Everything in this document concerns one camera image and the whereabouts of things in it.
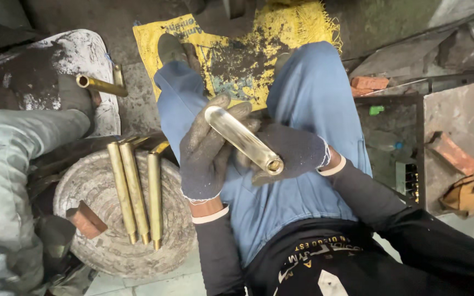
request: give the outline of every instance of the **dirt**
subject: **dirt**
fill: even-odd
[[[58,77],[54,64],[62,45],[29,48],[0,65],[0,109],[57,109]]]
[[[210,73],[211,76],[205,77],[205,75],[203,75],[204,81],[207,79],[212,79],[213,81],[213,77],[217,77],[224,84],[233,82],[243,86],[243,81],[251,81],[251,78],[255,78],[256,81],[258,81],[259,77],[265,71],[272,70],[274,66],[266,64],[268,61],[275,59],[277,55],[268,57],[263,50],[271,45],[279,47],[279,54],[288,52],[290,49],[286,44],[282,43],[278,37],[273,37],[268,40],[261,31],[262,29],[258,28],[259,35],[263,36],[262,38],[257,38],[247,43],[230,40],[228,45],[217,42],[209,48],[204,47],[201,49],[204,51],[207,60],[211,61],[211,64],[202,65],[203,69],[206,70],[204,73]],[[261,87],[263,84],[270,88],[269,83],[263,82],[248,86]],[[217,89],[217,85],[214,85],[214,87],[217,92],[225,91],[225,89]],[[233,99],[241,99],[244,101],[254,99],[239,93],[235,94]]]

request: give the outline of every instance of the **green object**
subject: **green object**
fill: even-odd
[[[378,115],[381,111],[385,111],[384,106],[370,106],[369,115],[375,116]]]

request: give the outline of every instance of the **hand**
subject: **hand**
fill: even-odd
[[[273,123],[258,132],[257,137],[283,159],[284,170],[276,176],[258,171],[252,177],[254,186],[295,178],[331,162],[329,145],[318,135]]]
[[[180,175],[182,193],[190,201],[205,201],[219,195],[226,178],[232,145],[204,119],[210,106],[227,108],[230,97],[218,95],[197,114],[190,130],[180,142]],[[237,104],[228,112],[241,120],[252,111],[248,102]]]

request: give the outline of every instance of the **red brick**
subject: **red brick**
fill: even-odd
[[[474,158],[458,147],[445,132],[435,132],[428,147],[462,174],[474,174]]]
[[[88,239],[94,239],[108,229],[91,208],[80,201],[78,208],[68,209],[65,216]]]
[[[352,91],[352,96],[354,98],[359,97],[359,96],[364,95],[364,94],[367,94],[367,93],[370,93],[370,92],[373,92],[373,90],[371,90],[371,89],[355,89],[352,86],[350,87],[350,90]]]
[[[352,79],[351,85],[356,89],[383,90],[389,84],[389,80],[384,77],[357,76]]]

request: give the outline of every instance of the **forearm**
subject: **forearm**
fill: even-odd
[[[230,225],[228,208],[219,197],[191,204],[199,240],[202,276],[207,295],[244,295],[244,279]]]
[[[320,172],[361,221],[374,225],[407,206],[395,192],[360,171],[350,160],[331,149],[332,159]]]

